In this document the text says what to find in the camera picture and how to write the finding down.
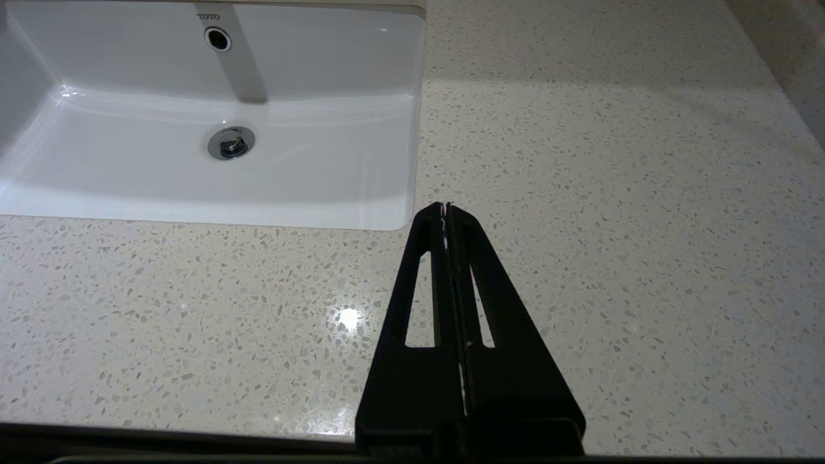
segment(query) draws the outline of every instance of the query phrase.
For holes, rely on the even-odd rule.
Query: speckled countertop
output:
[[[586,449],[825,454],[823,152],[726,6],[427,21],[417,207],[486,227]],[[0,420],[351,439],[406,233],[0,218]]]

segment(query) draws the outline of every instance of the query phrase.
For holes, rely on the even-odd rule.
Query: white sink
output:
[[[0,15],[0,214],[374,230],[411,217],[416,8],[58,0]],[[211,26],[229,50],[207,43]],[[230,126],[254,145],[210,156]]]

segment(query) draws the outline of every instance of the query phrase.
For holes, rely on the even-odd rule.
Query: wall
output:
[[[728,0],[728,6],[825,147],[825,1]]]

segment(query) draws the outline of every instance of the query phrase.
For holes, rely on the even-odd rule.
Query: countertop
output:
[[[481,221],[586,450],[825,454],[823,151],[724,3],[427,29],[417,209]],[[407,232],[0,218],[0,420],[351,440]]]

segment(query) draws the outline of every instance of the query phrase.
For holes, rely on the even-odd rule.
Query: undermount sink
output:
[[[410,219],[420,9],[0,8],[0,214],[373,230]],[[212,144],[228,156],[210,154],[234,127],[246,139],[230,130]]]

